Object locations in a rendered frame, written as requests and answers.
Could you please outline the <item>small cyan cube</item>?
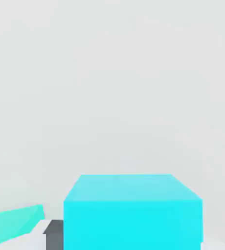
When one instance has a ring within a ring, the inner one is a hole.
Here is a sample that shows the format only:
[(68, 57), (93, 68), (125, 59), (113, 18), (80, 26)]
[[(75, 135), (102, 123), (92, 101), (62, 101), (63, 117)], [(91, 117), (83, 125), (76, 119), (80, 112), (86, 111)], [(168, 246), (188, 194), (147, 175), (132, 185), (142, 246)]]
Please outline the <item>small cyan cube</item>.
[(201, 250), (203, 201), (170, 174), (81, 175), (63, 232), (64, 250)]

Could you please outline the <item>small turquoise cube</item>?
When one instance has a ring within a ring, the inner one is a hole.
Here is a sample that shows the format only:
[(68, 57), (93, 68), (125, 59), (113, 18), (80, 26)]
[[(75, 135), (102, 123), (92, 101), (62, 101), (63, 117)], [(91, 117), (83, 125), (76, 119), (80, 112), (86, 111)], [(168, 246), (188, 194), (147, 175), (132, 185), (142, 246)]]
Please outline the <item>small turquoise cube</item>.
[(42, 205), (0, 212), (0, 243), (31, 233), (45, 219)]

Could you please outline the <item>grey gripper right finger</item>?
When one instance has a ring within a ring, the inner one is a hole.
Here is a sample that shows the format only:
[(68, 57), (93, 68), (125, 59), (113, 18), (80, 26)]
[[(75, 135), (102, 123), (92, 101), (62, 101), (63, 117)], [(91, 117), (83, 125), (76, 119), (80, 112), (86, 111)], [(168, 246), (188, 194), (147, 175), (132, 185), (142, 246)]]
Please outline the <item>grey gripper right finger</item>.
[(225, 243), (220, 241), (205, 241), (201, 244), (201, 250), (225, 250)]

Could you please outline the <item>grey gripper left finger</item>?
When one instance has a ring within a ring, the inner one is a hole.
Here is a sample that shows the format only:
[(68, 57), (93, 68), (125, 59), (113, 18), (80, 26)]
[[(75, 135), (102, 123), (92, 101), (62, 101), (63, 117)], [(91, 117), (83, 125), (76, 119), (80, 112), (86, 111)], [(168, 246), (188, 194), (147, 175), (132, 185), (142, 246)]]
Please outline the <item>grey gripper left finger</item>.
[(41, 220), (30, 233), (0, 243), (0, 250), (63, 250), (63, 220)]

